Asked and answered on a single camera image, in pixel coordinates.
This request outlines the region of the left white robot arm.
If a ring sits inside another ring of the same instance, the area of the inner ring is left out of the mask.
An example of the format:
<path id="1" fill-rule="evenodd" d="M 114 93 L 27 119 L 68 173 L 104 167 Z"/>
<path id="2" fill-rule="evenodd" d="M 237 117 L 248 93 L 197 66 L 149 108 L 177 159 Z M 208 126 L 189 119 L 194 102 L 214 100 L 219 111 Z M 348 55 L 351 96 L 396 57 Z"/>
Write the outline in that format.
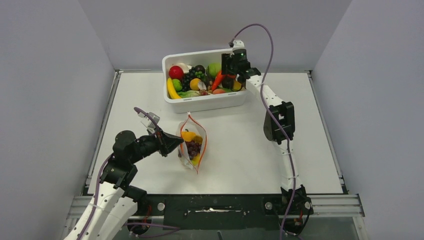
<path id="1" fill-rule="evenodd" d="M 138 172 L 136 163 L 154 153 L 167 157 L 183 142 L 182 137 L 162 130 L 141 137 L 130 130 L 119 132 L 112 154 L 99 169 L 94 195 L 66 239 L 113 239 L 147 195 L 131 184 Z"/>

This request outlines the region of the clear orange-zip bag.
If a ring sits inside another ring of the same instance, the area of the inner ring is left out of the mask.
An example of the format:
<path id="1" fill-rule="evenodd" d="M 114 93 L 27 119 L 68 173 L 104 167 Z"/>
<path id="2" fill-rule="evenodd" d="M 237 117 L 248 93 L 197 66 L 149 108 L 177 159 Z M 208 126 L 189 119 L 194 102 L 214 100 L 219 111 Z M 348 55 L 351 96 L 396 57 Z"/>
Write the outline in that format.
<path id="1" fill-rule="evenodd" d="M 179 123 L 176 135 L 183 139 L 183 143 L 178 147 L 181 164 L 198 174 L 207 149 L 206 129 L 187 112 L 187 118 Z"/>

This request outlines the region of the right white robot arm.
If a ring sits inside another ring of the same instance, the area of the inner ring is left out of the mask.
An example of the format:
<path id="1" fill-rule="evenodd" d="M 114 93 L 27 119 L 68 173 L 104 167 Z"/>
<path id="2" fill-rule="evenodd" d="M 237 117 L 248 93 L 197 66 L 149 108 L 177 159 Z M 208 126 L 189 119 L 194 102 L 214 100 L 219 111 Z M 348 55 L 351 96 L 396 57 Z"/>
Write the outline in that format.
<path id="1" fill-rule="evenodd" d="M 251 67 L 245 49 L 235 49 L 221 55 L 223 75 L 235 76 L 246 90 L 254 94 L 265 107 L 263 132 L 266 139 L 274 144 L 280 159 L 281 207 L 286 215 L 311 215 L 312 201 L 307 196 L 297 170 L 291 141 L 296 130 L 295 108 L 292 102 L 285 102 L 265 84 L 265 73 Z"/>

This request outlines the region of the single yellow toy banana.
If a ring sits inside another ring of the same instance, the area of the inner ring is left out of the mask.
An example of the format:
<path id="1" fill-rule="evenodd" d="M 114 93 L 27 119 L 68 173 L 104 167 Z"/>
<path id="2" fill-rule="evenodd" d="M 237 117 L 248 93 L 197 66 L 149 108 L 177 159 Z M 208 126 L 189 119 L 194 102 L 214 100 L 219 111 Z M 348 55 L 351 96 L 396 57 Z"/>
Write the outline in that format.
<path id="1" fill-rule="evenodd" d="M 173 81 L 172 81 L 171 78 L 168 78 L 167 79 L 167 81 L 166 81 L 166 87 L 167 87 L 167 92 L 169 94 L 169 97 L 171 99 L 173 99 L 173 100 L 175 100 L 175 99 L 181 99 L 181 97 L 178 95 L 178 93 L 177 93 L 177 91 L 176 91 L 176 89 L 174 87 L 174 84 L 173 84 Z"/>

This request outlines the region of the yellow toy bell pepper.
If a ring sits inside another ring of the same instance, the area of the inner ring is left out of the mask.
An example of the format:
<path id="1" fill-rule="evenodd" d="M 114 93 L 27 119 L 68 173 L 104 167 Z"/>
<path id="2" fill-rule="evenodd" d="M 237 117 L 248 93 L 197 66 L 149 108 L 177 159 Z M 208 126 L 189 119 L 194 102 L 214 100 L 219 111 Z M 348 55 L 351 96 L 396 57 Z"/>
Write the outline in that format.
<path id="1" fill-rule="evenodd" d="M 197 136 L 197 134 L 195 132 L 192 131 L 188 131 L 188 130 L 183 130 L 180 133 L 181 137 L 183 138 L 183 140 L 185 142 L 191 142 L 194 140 L 194 138 Z"/>

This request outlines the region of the yellow toy banana bunch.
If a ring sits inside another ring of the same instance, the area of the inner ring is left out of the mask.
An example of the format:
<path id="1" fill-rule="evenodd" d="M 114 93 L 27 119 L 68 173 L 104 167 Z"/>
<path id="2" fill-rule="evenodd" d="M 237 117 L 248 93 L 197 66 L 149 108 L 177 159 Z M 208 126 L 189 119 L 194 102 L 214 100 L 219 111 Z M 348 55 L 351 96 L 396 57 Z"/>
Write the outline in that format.
<path id="1" fill-rule="evenodd" d="M 203 144 L 203 138 L 200 135 L 195 135 L 192 139 L 192 160 L 194 166 L 197 166 L 200 162 L 200 156 L 201 156 L 201 148 Z"/>

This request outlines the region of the dark purple toy grapes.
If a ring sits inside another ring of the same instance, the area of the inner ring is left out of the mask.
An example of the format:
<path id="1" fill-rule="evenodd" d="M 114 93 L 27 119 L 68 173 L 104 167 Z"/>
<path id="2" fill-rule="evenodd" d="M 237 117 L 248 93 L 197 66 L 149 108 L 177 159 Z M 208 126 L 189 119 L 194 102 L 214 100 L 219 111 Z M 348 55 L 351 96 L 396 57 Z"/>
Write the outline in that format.
<path id="1" fill-rule="evenodd" d="M 202 144 L 197 141 L 185 142 L 187 147 L 188 156 L 191 161 L 194 160 L 195 157 L 200 155 Z"/>

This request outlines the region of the toy carrot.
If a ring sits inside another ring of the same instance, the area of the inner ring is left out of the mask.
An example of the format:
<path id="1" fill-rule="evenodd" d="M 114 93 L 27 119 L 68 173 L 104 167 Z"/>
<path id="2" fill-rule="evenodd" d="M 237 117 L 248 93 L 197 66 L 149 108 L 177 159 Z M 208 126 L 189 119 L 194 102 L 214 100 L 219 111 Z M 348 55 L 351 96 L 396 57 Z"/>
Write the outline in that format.
<path id="1" fill-rule="evenodd" d="M 222 81 L 225 77 L 226 77 L 226 75 L 223 74 L 222 71 L 220 70 L 215 76 L 215 80 L 211 85 L 211 90 L 215 91 L 219 87 L 219 85 L 222 83 Z"/>

